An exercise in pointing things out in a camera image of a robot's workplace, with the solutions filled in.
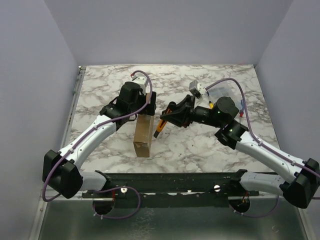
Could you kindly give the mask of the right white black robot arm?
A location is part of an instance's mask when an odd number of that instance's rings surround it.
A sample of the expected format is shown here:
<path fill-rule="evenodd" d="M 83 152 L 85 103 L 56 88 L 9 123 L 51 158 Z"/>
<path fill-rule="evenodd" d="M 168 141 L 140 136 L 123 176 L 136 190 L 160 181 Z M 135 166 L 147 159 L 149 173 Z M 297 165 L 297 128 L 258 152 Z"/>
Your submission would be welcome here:
<path fill-rule="evenodd" d="M 195 106 L 195 97 L 187 95 L 179 103 L 170 102 L 160 118 L 177 127 L 186 128 L 196 122 L 218 128 L 215 137 L 222 145 L 251 156 L 276 173 L 244 172 L 229 184 L 234 195 L 261 191 L 282 196 L 295 207 L 307 208 L 320 186 L 319 163 L 290 155 L 257 137 L 235 120 L 238 112 L 230 97 L 220 97 L 212 108 L 206 108 Z"/>

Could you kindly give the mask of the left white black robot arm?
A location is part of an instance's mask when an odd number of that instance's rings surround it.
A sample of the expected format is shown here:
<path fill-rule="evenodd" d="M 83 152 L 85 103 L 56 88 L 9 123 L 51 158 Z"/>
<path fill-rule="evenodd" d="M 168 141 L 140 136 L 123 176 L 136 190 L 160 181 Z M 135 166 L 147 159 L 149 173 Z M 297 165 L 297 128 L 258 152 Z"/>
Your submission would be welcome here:
<path fill-rule="evenodd" d="M 82 165 L 88 156 L 109 136 L 124 124 L 133 121 L 138 114 L 153 116 L 156 109 L 156 93 L 146 93 L 151 87 L 149 77 L 134 76 L 121 87 L 119 95 L 105 105 L 93 123 L 74 141 L 59 151 L 49 150 L 43 161 L 43 192 L 47 187 L 59 196 L 70 199 L 79 191 L 94 191 L 106 197 L 111 190 L 105 174 L 84 172 Z"/>

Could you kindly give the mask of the orange utility knife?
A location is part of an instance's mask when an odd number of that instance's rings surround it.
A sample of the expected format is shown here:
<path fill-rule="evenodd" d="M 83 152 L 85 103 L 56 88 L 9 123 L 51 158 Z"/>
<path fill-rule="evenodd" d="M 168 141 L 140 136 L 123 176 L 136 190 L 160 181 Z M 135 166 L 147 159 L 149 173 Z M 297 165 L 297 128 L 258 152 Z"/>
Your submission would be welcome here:
<path fill-rule="evenodd" d="M 167 107 L 164 111 L 162 111 L 161 115 L 168 114 L 170 112 L 171 112 L 171 109 L 169 107 Z M 153 134 L 154 138 L 157 138 L 159 136 L 159 134 L 163 131 L 166 124 L 167 124 L 166 120 L 160 119 L 160 121 L 156 127 L 156 130 Z"/>

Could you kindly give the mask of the brown cardboard express box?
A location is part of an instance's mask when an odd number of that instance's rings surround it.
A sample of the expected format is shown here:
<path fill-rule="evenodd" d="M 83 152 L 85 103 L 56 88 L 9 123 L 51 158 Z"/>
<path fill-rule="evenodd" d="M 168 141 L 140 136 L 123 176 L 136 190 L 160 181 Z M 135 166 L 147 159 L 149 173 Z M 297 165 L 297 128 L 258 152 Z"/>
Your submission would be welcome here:
<path fill-rule="evenodd" d="M 149 158 L 151 155 L 154 118 L 153 115 L 146 114 L 137 116 L 133 146 L 139 158 Z"/>

